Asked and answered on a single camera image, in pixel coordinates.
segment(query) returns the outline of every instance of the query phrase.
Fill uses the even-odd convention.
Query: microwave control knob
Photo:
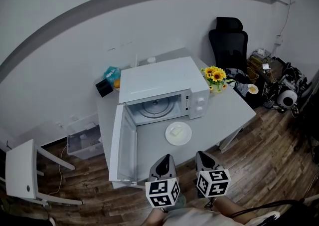
[[[204,98],[202,98],[202,97],[200,97],[200,98],[197,100],[197,104],[198,104],[198,105],[204,105],[204,103],[205,103],[205,100],[204,100]]]
[[[198,106],[198,107],[196,108],[196,112],[201,113],[202,111],[203,111],[203,107]]]

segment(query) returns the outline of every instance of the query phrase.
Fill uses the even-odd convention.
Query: white cloth
[[[264,216],[250,220],[246,226],[256,226],[271,215],[279,217],[278,212],[270,212]],[[164,226],[242,226],[233,219],[220,213],[199,209],[177,209],[169,212],[164,220]]]

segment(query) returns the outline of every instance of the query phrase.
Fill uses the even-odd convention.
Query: flower vase
[[[213,89],[210,90],[210,93],[220,93],[226,88],[225,83],[210,84],[210,86],[213,87]]]

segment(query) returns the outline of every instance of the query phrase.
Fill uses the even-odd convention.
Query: orange fruit
[[[113,86],[114,86],[115,88],[120,88],[120,83],[121,83],[120,79],[116,79],[116,80],[114,81]]]

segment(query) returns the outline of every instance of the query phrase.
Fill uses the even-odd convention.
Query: chair headrest
[[[217,30],[243,30],[243,24],[235,17],[217,17]]]

